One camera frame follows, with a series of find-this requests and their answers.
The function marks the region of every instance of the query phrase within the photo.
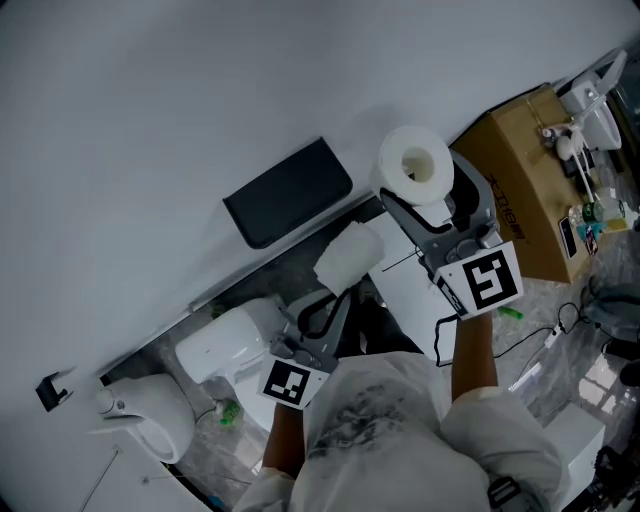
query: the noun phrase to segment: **cardboard box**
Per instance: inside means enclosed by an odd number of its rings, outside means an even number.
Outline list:
[[[541,127],[568,118],[543,86],[487,112],[451,146],[491,184],[500,234],[513,241],[523,277],[570,283],[590,260],[575,231],[577,253],[567,258],[558,224],[583,201],[540,139]]]

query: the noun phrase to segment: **person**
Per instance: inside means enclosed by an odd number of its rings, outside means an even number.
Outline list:
[[[566,463],[498,387],[490,313],[458,324],[450,407],[442,371],[386,308],[367,298],[355,315],[345,332],[363,333],[366,355],[340,348],[304,418],[276,405],[262,469],[234,511],[485,511],[511,495],[504,510],[559,508]]]

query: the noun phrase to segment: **forearm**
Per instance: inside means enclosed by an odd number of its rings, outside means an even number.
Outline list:
[[[304,460],[302,411],[277,404],[262,465],[296,478]]]
[[[498,385],[492,339],[491,313],[458,323],[451,369],[452,400],[472,389]]]

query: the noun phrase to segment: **marble floor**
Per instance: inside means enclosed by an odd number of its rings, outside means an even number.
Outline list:
[[[607,161],[600,176],[605,185],[615,186],[619,197],[638,209],[639,196],[630,176],[617,175]],[[207,306],[173,327],[109,373],[112,381],[159,372],[174,376],[188,397],[196,418],[210,410],[217,399],[233,398],[226,380],[217,378],[197,385],[178,363],[174,348],[192,332],[211,321],[212,315],[250,298],[279,293],[286,303],[318,289],[312,267],[329,243],[351,220],[366,221],[381,213],[371,200],[270,262],[242,282],[216,297]],[[525,295],[512,307],[525,314],[517,320],[494,313],[494,353],[500,353],[536,329],[553,327],[558,308],[565,302],[580,304],[580,294],[590,275],[605,283],[640,283],[640,235],[633,232],[611,235],[615,240],[601,244],[590,269],[571,285],[524,279]],[[562,321],[573,325],[576,312],[562,310]],[[617,376],[625,361],[602,355],[608,336],[593,324],[579,323],[568,335],[561,335],[550,349],[541,349],[547,337],[541,332],[496,361],[500,384],[511,386],[535,365],[537,373],[514,392],[542,424],[549,423],[568,403],[574,402],[606,425],[605,443],[622,450],[637,411],[638,389],[626,388]],[[449,368],[442,369],[449,379]],[[231,509],[255,477],[267,440],[267,433],[250,417],[231,427],[219,424],[215,415],[198,423],[187,454],[176,464],[199,490],[217,497]]]

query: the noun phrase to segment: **toilet tank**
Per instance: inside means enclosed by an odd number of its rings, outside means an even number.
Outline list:
[[[182,340],[176,356],[198,384],[215,375],[231,375],[267,350],[284,324],[273,300],[253,299]]]

